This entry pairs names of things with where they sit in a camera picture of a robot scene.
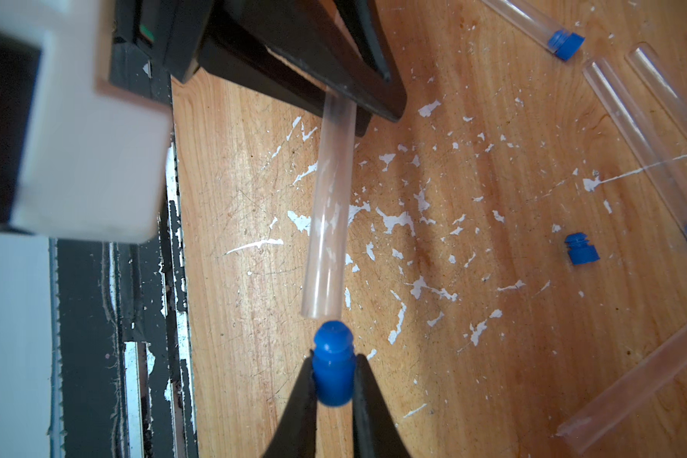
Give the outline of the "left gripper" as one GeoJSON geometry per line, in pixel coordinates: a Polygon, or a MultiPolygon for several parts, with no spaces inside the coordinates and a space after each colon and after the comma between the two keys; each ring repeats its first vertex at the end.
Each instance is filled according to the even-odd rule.
{"type": "Polygon", "coordinates": [[[372,4],[338,1],[337,25],[318,1],[116,1],[109,81],[172,104],[173,78],[213,76],[324,114],[324,88],[372,119],[372,4]]]}

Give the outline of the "clear test tube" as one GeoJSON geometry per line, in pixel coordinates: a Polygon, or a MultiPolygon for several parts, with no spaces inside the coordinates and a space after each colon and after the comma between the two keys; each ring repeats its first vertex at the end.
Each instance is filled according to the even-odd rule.
{"type": "Polygon", "coordinates": [[[687,173],[670,154],[647,114],[605,58],[589,60],[583,68],[583,74],[635,158],[647,172],[685,238],[687,173]]]}
{"type": "Polygon", "coordinates": [[[687,139],[687,88],[647,42],[639,42],[626,61],[687,139]]]}
{"type": "Polygon", "coordinates": [[[576,452],[623,421],[687,367],[687,324],[557,429],[576,452]]]}
{"type": "Polygon", "coordinates": [[[548,50],[547,43],[552,35],[562,29],[569,31],[528,1],[483,0],[483,3],[518,30],[530,36],[549,53],[551,52],[548,50]]]}
{"type": "Polygon", "coordinates": [[[353,101],[326,93],[302,303],[302,315],[318,321],[343,313],[356,111],[353,101]]]}

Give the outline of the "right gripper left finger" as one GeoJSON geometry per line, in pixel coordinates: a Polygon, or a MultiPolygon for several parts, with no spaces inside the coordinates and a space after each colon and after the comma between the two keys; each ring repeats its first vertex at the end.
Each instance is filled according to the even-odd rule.
{"type": "Polygon", "coordinates": [[[310,351],[263,457],[316,456],[318,396],[312,363],[310,351]]]}

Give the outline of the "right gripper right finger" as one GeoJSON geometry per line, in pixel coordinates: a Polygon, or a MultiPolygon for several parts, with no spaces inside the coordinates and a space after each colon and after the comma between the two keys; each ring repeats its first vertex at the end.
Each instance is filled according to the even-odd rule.
{"type": "Polygon", "coordinates": [[[410,457],[366,356],[356,356],[352,425],[355,457],[410,457]]]}

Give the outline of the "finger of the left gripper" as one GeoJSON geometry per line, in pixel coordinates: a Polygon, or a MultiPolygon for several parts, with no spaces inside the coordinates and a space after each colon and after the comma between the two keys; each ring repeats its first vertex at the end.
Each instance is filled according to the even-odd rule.
{"type": "Polygon", "coordinates": [[[322,1],[320,82],[363,110],[399,121],[408,96],[375,1],[322,1]]]}

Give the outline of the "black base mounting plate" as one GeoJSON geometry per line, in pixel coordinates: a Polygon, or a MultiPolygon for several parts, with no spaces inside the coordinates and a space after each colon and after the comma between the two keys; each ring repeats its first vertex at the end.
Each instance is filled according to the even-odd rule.
{"type": "Polygon", "coordinates": [[[53,457],[198,455],[177,151],[143,244],[51,240],[53,457]]]}

